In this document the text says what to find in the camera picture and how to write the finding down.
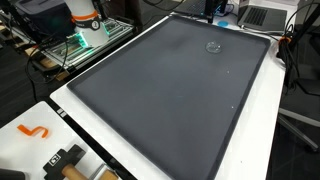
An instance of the black tray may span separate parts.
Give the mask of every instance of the black tray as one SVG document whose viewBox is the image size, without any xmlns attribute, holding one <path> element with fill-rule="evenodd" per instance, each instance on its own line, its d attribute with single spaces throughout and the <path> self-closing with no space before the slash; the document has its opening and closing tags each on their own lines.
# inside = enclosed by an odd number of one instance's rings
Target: black tray
<svg viewBox="0 0 320 180">
<path fill-rule="evenodd" d="M 171 178 L 214 179 L 269 46 L 170 17 L 68 87 Z"/>
</svg>

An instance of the chair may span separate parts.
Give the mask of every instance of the chair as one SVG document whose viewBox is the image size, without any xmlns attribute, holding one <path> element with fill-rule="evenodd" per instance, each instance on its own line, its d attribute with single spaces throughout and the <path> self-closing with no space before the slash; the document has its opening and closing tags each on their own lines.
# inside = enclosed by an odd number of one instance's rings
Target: chair
<svg viewBox="0 0 320 180">
<path fill-rule="evenodd" d="M 316 79 L 314 80 L 315 86 L 320 85 L 320 81 L 318 81 L 320 79 L 320 71 L 307 65 L 301 65 L 299 69 L 302 77 L 307 76 L 307 78 L 310 78 L 311 76 L 311 78 Z M 290 117 L 309 125 L 320 127 L 320 94 L 317 94 L 318 96 L 315 93 L 312 94 L 307 94 L 303 88 L 297 86 L 292 94 L 283 96 L 277 121 L 311 147 L 314 152 L 318 152 L 319 146 L 287 119 L 287 117 Z"/>
</svg>

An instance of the white surface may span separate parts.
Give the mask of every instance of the white surface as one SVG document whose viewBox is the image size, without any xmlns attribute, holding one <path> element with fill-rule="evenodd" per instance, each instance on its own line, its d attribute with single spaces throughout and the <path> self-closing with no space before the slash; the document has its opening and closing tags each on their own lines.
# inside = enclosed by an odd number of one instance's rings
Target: white surface
<svg viewBox="0 0 320 180">
<path fill-rule="evenodd" d="M 239 29 L 235 25 L 236 18 L 232 15 L 225 18 L 217 17 L 213 24 L 220 20 L 229 21 L 229 28 Z M 239 117 L 215 178 L 217 180 L 265 179 L 285 72 L 281 60 L 275 58 L 276 52 L 277 43 L 274 42 L 260 67 Z M 170 179 L 83 104 L 66 86 L 52 93 L 50 97 L 136 178 Z"/>
<path fill-rule="evenodd" d="M 23 124 L 32 130 L 46 127 L 48 136 L 26 136 L 17 129 Z M 75 166 L 89 177 L 102 163 L 102 159 L 45 103 L 40 102 L 0 129 L 0 168 L 22 171 L 28 179 L 43 179 L 43 166 L 59 150 L 68 151 L 74 144 L 86 151 Z"/>
</svg>

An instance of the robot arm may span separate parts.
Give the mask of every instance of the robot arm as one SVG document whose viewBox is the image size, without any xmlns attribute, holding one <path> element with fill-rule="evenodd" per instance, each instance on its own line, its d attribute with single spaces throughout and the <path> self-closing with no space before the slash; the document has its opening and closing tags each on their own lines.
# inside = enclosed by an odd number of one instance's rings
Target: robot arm
<svg viewBox="0 0 320 180">
<path fill-rule="evenodd" d="M 100 22 L 98 12 L 91 0 L 65 0 L 76 24 L 75 31 L 79 33 L 84 47 L 97 47 L 109 40 L 109 33 Z"/>
</svg>

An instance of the floor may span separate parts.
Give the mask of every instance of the floor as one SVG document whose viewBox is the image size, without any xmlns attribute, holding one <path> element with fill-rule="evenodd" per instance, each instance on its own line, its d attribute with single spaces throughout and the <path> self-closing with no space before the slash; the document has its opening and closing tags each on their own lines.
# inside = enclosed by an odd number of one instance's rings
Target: floor
<svg viewBox="0 0 320 180">
<path fill-rule="evenodd" d="M 175 4 L 176 2 L 164 1 L 161 6 L 170 8 Z M 145 29 L 169 13 L 150 7 L 143 2 L 141 2 L 141 8 L 143 22 L 148 22 Z M 304 13 L 298 14 L 298 19 L 303 19 L 304 15 Z M 301 40 L 298 51 L 300 62 L 320 67 L 319 55 L 310 47 L 308 36 Z M 27 58 L 24 55 L 15 53 L 8 46 L 0 49 L 0 128 L 35 104 L 30 82 L 24 72 L 26 61 Z M 41 80 L 37 72 L 32 70 L 31 74 Z M 37 84 L 39 100 L 48 100 L 49 94 L 63 84 L 64 82 L 58 81 L 51 84 Z M 300 122 L 291 122 L 320 144 L 319 128 Z M 277 125 L 267 179 L 320 180 L 320 154 L 308 153 L 300 140 Z"/>
</svg>

